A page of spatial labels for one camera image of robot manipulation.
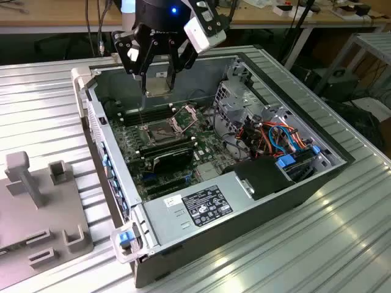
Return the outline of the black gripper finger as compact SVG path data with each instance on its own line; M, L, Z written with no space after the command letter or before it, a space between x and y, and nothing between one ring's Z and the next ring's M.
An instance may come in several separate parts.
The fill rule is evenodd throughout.
M147 70L155 56L155 39L149 27L136 27L131 32L114 31L112 40L127 74L139 81L146 94Z
M175 78L177 73L182 70L190 69L196 58L198 57L198 53L191 43L188 43L185 46L184 51L179 54L178 53L178 45L179 42L174 38L169 39L169 67L167 70L166 82L169 86L169 90L173 90L175 86Z

